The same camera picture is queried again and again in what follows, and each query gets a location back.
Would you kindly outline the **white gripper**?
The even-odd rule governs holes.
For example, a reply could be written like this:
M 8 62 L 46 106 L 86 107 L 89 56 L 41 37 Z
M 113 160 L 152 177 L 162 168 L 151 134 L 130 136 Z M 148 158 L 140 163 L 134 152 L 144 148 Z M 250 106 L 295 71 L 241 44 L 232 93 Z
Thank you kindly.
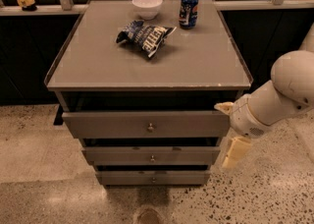
M 231 127 L 243 137 L 231 138 L 231 145 L 223 162 L 224 168 L 234 168 L 252 147 L 251 139 L 257 139 L 269 133 L 271 128 L 259 122 L 249 109 L 250 95 L 245 94 L 235 103 L 216 103 L 214 108 L 230 116 Z

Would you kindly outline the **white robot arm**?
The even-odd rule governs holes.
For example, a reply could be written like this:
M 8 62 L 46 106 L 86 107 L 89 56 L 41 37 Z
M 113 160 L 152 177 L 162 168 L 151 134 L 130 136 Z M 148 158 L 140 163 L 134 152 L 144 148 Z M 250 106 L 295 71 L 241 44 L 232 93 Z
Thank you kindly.
M 252 146 L 254 139 L 272 131 L 273 125 L 312 110 L 314 107 L 314 25 L 300 47 L 278 58 L 271 79 L 235 102 L 223 102 L 215 109 L 229 116 L 236 136 L 223 166 L 233 168 Z

